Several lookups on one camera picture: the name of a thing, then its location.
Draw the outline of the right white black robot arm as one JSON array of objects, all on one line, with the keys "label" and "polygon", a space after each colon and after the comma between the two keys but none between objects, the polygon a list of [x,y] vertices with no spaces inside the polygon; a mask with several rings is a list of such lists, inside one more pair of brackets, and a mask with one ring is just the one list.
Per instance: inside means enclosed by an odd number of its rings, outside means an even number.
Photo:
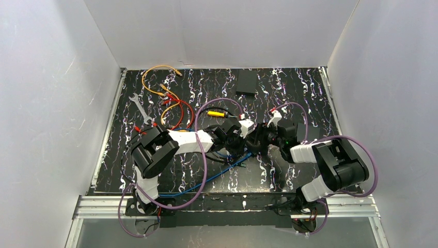
[{"label": "right white black robot arm", "polygon": [[305,126],[289,120],[260,123],[247,135],[246,146],[253,154],[266,154],[270,145],[278,147],[288,163],[314,163],[320,175],[298,187],[294,206],[304,206],[332,195],[346,187],[366,181],[369,169],[346,138],[335,137],[323,142],[303,144],[300,134]]}]

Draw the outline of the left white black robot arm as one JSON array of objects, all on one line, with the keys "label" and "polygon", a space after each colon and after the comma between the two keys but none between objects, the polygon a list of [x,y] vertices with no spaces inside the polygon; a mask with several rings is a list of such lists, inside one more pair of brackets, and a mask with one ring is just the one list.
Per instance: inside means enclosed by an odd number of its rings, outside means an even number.
[{"label": "left white black robot arm", "polygon": [[137,174],[137,199],[149,204],[158,198],[158,175],[175,155],[225,149],[232,157],[240,157],[244,153],[245,139],[254,128],[252,120],[234,118],[193,132],[166,130],[162,125],[152,128],[129,152]]}]

